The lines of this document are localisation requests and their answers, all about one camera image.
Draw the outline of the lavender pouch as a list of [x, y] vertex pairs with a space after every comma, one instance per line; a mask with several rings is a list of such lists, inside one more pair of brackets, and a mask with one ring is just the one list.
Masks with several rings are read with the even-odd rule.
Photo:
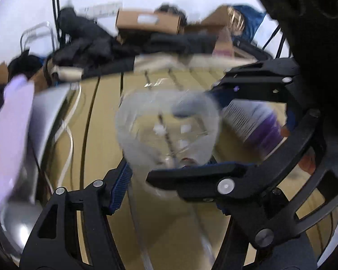
[[13, 191], [24, 162], [34, 97], [34, 83], [24, 75], [4, 88], [0, 109], [0, 206]]

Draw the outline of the purple white bottle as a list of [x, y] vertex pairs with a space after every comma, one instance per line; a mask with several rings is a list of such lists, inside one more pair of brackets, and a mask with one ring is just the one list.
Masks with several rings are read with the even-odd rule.
[[222, 108], [221, 116], [243, 144], [261, 158], [266, 158], [283, 140], [277, 115], [266, 102], [234, 99]]

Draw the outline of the blue chair with wicker ball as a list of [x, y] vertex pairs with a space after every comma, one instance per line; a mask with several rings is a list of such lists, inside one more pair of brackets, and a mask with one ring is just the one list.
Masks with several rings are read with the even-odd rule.
[[260, 25], [262, 24], [266, 12], [257, 11], [255, 8], [249, 5], [231, 5], [232, 8], [239, 12], [244, 19], [244, 29], [240, 35], [235, 35], [233, 38], [234, 46], [241, 51], [253, 56], [259, 61], [271, 60], [272, 55], [268, 52], [259, 49], [253, 44], [253, 39]]

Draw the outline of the metal frame folding stool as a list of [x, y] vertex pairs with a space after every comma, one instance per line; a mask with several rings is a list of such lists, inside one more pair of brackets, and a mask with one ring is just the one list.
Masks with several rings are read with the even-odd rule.
[[51, 54], [57, 47], [52, 25], [45, 21], [25, 30], [20, 37], [19, 45], [21, 53], [29, 51], [30, 54], [40, 57]]

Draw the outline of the tan folding slat table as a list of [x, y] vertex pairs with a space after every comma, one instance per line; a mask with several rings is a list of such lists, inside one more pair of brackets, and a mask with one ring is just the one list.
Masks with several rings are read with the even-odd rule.
[[[305, 231], [338, 205], [338, 82], [315, 79], [288, 58], [237, 67], [211, 90], [220, 99], [281, 102], [289, 138], [262, 164], [205, 163], [149, 172], [147, 183], [187, 201], [208, 199], [232, 217], [215, 269], [314, 269]], [[59, 189], [39, 216], [20, 269], [123, 269], [108, 216], [124, 196], [127, 157], [84, 189]]]

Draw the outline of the white wall power strip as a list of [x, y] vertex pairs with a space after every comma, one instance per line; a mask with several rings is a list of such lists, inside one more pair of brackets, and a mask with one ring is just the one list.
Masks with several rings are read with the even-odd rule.
[[123, 6], [122, 2], [110, 2], [106, 4], [98, 4], [90, 7], [80, 8], [78, 13], [89, 19], [105, 18], [109, 16], [116, 16], [119, 9]]

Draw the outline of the clear glass mug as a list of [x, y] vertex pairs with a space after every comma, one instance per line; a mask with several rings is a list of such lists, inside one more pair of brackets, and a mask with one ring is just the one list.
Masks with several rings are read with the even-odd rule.
[[205, 91], [136, 90], [123, 97], [115, 129], [135, 179], [155, 197], [171, 199], [173, 190], [146, 182], [149, 172], [206, 164], [219, 136], [220, 111]]

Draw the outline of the open cardboard box right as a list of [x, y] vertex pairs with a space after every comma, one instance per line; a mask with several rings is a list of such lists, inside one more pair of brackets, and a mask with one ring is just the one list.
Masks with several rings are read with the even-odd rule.
[[245, 18], [233, 6], [221, 5], [201, 22], [189, 24], [185, 33], [212, 34], [217, 37], [213, 54], [233, 57], [233, 37], [244, 32]]

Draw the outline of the brown cardboard box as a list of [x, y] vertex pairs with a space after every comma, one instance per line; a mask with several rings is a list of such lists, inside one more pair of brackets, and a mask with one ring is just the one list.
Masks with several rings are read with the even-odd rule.
[[122, 42], [144, 41], [153, 34], [178, 34], [181, 17], [167, 12], [120, 9], [115, 26]]

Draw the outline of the large cardboard box left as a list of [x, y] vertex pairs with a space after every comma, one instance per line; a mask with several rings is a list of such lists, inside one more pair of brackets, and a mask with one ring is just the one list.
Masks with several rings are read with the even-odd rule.
[[[37, 71], [31, 78], [31, 81], [34, 82], [35, 92], [41, 92], [49, 88], [49, 84], [44, 75], [44, 69], [41, 68]], [[0, 84], [5, 84], [8, 82], [8, 67], [5, 62], [0, 64]]]

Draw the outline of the pile of black clothes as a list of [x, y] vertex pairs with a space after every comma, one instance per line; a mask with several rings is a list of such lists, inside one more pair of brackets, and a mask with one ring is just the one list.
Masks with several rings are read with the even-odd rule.
[[122, 42], [93, 20], [79, 16], [72, 7], [60, 10], [59, 25], [62, 33], [70, 37], [69, 43], [52, 54], [52, 62], [59, 67], [82, 69], [82, 78], [132, 71], [135, 58], [158, 52], [179, 55], [212, 54], [217, 37], [212, 34], [188, 33], [183, 11], [162, 4], [155, 12], [167, 12], [181, 17], [178, 34], [153, 34], [144, 41]]

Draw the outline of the silver laptop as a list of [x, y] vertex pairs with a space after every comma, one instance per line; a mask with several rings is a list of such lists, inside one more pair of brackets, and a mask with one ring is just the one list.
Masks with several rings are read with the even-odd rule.
[[70, 85], [34, 92], [27, 150], [18, 181], [0, 206], [0, 243], [10, 258], [19, 261], [42, 205], [36, 201], [42, 158], [66, 100]]

